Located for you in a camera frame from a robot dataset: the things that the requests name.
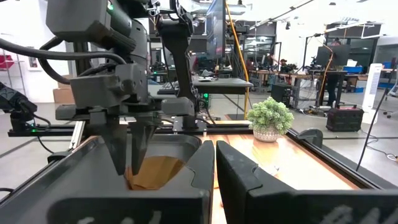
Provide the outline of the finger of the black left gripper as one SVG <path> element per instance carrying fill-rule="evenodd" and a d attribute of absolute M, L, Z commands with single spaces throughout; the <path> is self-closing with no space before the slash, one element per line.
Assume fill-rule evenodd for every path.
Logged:
<path fill-rule="evenodd" d="M 155 121 L 136 121 L 129 123 L 131 131 L 131 170 L 134 175 L 139 173 L 145 158 L 148 143 L 159 126 Z"/>
<path fill-rule="evenodd" d="M 127 126 L 119 123 L 118 116 L 91 115 L 90 128 L 106 144 L 118 175 L 126 168 Z"/>

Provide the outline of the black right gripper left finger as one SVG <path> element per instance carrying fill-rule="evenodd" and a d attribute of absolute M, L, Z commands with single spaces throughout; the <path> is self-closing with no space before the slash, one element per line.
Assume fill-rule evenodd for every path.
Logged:
<path fill-rule="evenodd" d="M 158 190 L 91 191 L 54 202 L 48 223 L 211 223 L 215 148 L 204 141 Z"/>

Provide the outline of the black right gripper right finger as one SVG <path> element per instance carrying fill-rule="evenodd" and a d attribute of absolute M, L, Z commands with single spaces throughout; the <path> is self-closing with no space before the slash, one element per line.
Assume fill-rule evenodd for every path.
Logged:
<path fill-rule="evenodd" d="M 397 223 L 395 190 L 295 190 L 224 141 L 216 166 L 228 223 Z"/>

